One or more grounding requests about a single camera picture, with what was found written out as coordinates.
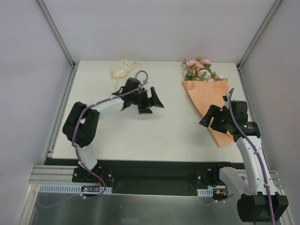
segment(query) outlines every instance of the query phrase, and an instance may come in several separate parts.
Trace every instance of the kraft paper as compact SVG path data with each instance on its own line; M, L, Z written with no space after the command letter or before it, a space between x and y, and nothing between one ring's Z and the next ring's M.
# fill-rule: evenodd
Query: kraft paper
M224 106L223 96L229 91L228 80L216 82L183 81L182 85L192 99L201 118L205 116L210 105ZM218 147L233 142L233 137L208 127L208 130Z

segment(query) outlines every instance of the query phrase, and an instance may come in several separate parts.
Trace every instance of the gray wall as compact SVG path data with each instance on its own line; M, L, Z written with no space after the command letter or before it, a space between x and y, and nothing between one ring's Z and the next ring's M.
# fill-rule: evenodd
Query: gray wall
M1 1L0 18L0 224L12 225L70 66L35 1Z
M45 0L75 61L238 62L274 0Z
M280 171L300 224L300 1L284 0L242 67L271 169Z

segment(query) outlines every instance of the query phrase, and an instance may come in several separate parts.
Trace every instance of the robotic arm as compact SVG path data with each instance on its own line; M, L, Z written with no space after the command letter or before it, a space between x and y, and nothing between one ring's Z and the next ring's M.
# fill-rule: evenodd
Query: robotic arm
M248 184L232 167L220 168L217 176L233 195L240 196L237 209L243 222L271 221L272 213L275 221L278 221L288 206L288 200L286 196L278 194L270 177L262 153L258 126L255 122L248 122L247 103L230 98L229 92L223 96L225 106L222 108L211 105L200 124L205 127L210 125L213 130L224 134L229 131L233 135L244 161Z
M87 105L81 102L76 102L73 105L62 131L70 141L73 140L73 135L76 131L75 143L77 144L78 157L81 159L79 164L82 167L85 166L92 170L97 164L97 158L90 143L95 137L98 121L101 118L114 112L122 111L131 105L137 105L139 113L152 113L150 109L152 106L164 107L158 99L154 87L151 87L150 90L151 97L148 97L147 90L142 87L141 82L136 78L130 77L125 86L112 93L108 101L87 109L81 118L78 129L76 129L76 124Z

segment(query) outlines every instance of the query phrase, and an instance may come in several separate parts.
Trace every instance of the tabletop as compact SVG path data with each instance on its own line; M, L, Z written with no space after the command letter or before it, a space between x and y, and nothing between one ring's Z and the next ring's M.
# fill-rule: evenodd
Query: tabletop
M62 132L74 103L90 105L108 98L115 92L115 80L110 76L111 66L119 61L80 61L62 119L53 158L74 159L75 150ZM153 114L139 114L136 105L102 118L91 146L98 159L178 161L178 162L243 162L235 143L219 148L207 128L199 125L201 117L184 90L184 67L181 62L138 61L138 70L149 74L149 90L156 93L165 108L151 108ZM212 70L229 80L234 87L234 98L245 100L242 85L234 63L212 63ZM124 85L127 78L120 80ZM138 76L143 80L144 74Z

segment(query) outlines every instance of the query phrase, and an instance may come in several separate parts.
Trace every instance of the cream ribbon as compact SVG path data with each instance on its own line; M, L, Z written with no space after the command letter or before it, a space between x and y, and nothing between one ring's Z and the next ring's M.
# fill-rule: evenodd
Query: cream ribbon
M122 78L127 77L130 71L134 70L136 67L141 67L142 65L137 62L129 62L126 59L122 59L118 67L111 66L111 77L116 80L114 88L119 89L119 81Z

